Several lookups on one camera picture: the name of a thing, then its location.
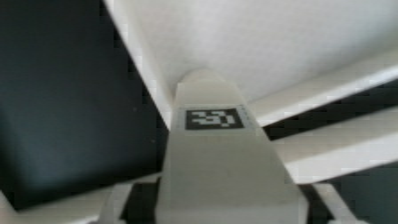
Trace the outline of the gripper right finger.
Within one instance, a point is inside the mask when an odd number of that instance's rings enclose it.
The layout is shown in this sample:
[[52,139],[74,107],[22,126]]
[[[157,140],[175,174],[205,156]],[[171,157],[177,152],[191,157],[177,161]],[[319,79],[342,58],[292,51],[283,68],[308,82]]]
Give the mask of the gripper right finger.
[[329,183],[306,184],[301,189],[310,200],[308,224],[370,224],[358,218]]

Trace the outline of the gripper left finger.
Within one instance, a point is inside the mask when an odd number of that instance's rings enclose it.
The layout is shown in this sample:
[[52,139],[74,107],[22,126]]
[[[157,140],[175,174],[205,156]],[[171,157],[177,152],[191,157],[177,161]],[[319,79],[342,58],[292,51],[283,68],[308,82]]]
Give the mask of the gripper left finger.
[[159,183],[120,184],[102,208],[97,224],[157,224]]

